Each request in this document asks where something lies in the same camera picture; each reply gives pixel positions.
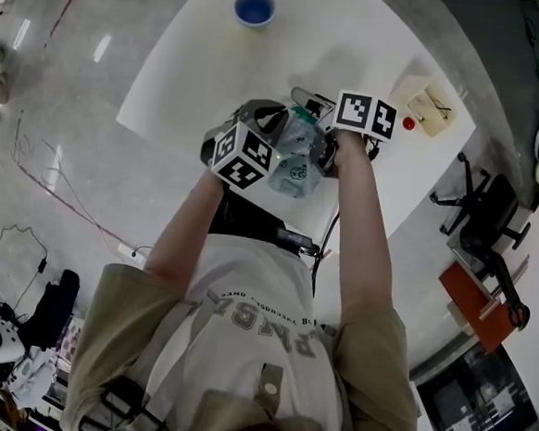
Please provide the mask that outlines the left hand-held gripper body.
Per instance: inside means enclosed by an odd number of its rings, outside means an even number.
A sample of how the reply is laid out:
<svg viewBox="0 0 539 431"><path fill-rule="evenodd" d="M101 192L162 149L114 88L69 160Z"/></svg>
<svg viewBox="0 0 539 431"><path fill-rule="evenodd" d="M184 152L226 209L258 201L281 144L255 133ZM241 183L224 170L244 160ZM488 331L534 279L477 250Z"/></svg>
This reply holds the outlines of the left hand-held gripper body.
<svg viewBox="0 0 539 431"><path fill-rule="evenodd" d="M201 160L229 186L248 190L273 173L275 149L245 123L210 130Z"/></svg>

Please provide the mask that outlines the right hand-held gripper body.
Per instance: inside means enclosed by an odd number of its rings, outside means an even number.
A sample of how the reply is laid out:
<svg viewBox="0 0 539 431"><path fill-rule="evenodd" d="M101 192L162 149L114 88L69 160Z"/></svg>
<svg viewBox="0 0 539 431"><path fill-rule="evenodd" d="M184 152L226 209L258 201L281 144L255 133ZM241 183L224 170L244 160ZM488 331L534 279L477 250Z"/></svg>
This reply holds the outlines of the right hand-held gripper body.
<svg viewBox="0 0 539 431"><path fill-rule="evenodd" d="M395 131L396 108L380 98L354 90L341 90L335 102L332 128L329 132L316 131L315 146L310 159L323 177L333 177L335 155L338 153L337 135L341 130L360 135L368 159L373 161L380 152L380 143L389 142Z"/></svg>

